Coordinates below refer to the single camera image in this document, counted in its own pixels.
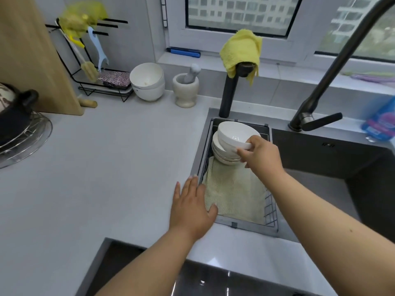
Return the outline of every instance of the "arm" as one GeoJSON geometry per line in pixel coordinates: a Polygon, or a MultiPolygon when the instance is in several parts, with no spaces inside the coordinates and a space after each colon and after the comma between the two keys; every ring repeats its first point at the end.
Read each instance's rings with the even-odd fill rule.
{"type": "Polygon", "coordinates": [[[252,136],[239,149],[273,194],[300,243],[338,295],[395,295],[395,245],[288,175],[278,148],[252,136]]]}
{"type": "Polygon", "coordinates": [[[180,194],[177,182],[170,213],[170,226],[152,247],[114,276],[96,296],[160,296],[171,294],[174,282],[193,244],[213,225],[215,205],[207,212],[206,187],[189,178],[180,194]]]}

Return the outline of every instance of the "beige cloth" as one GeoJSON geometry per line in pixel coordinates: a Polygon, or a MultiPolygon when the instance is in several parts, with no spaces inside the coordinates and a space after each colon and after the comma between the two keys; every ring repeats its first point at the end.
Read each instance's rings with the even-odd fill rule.
{"type": "Polygon", "coordinates": [[[209,158],[203,177],[205,204],[218,207],[218,214],[265,225],[265,197],[268,190],[244,163],[224,165],[209,158]]]}

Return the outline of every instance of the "pot handle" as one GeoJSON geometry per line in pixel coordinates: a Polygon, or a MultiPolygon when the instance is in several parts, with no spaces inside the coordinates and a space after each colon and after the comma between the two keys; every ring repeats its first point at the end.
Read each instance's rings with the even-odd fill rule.
{"type": "Polygon", "coordinates": [[[19,102],[22,104],[22,106],[30,112],[32,110],[33,104],[37,101],[38,99],[38,92],[36,90],[30,89],[25,92],[22,92],[19,95],[19,102]]]}

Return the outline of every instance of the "hand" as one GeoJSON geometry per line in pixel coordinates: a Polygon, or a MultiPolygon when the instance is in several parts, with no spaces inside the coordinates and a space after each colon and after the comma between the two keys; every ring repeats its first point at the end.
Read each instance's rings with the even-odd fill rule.
{"type": "Polygon", "coordinates": [[[247,162],[246,168],[266,185],[268,181],[281,176],[285,171],[282,167],[279,148],[260,136],[251,136],[247,142],[252,144],[252,149],[237,149],[241,162],[247,162]]]}
{"type": "Polygon", "coordinates": [[[213,226],[218,214],[218,208],[213,204],[206,211],[204,193],[206,186],[198,187],[198,177],[189,177],[180,194],[180,183],[177,182],[174,190],[173,204],[170,212],[171,229],[180,229],[191,237],[195,243],[202,238],[213,226]]]}

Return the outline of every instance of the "kitchen counter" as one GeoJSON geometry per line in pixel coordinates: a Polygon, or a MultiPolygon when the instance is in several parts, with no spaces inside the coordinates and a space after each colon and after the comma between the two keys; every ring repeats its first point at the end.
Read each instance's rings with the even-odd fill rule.
{"type": "MultiPolygon", "coordinates": [[[[46,144],[0,170],[2,295],[75,295],[104,238],[150,247],[165,233],[177,181],[189,176],[210,107],[182,109],[93,95],[83,116],[48,114],[46,144]]],[[[290,119],[294,110],[234,102],[290,119]]],[[[333,127],[358,131],[359,121],[333,127]]],[[[336,295],[299,243],[214,224],[189,259],[324,296],[336,295]]]]}

